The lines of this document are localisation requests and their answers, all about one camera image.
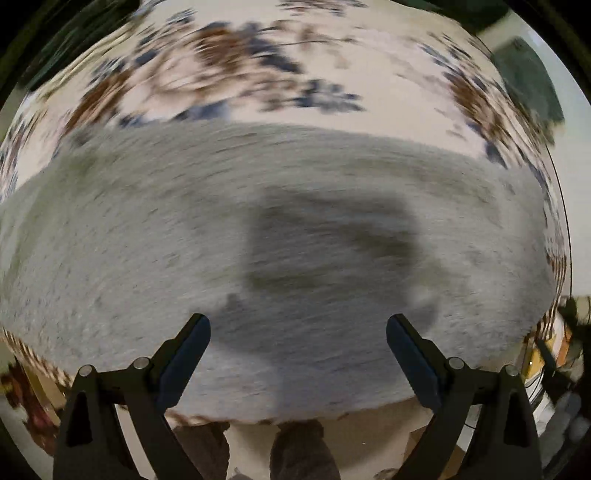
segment dark pants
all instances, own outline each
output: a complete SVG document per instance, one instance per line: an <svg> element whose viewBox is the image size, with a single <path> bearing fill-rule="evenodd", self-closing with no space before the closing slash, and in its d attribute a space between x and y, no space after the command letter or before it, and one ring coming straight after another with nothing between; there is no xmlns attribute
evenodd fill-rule
<svg viewBox="0 0 591 480"><path fill-rule="evenodd" d="M227 423L174 429L178 441L203 480L226 480L230 448L223 432ZM271 449L271 480L340 480L335 459L317 420L280 426Z"/></svg>

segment gray blanket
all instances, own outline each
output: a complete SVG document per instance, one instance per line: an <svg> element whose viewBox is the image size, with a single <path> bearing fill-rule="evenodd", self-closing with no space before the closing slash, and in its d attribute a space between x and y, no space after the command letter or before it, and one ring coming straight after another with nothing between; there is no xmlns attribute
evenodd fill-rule
<svg viewBox="0 0 591 480"><path fill-rule="evenodd" d="M555 288L529 169L322 129L79 131L0 222L1 323L69 372L125 367L208 315L178 410L210 419L403 400L390 315L475 366Z"/></svg>

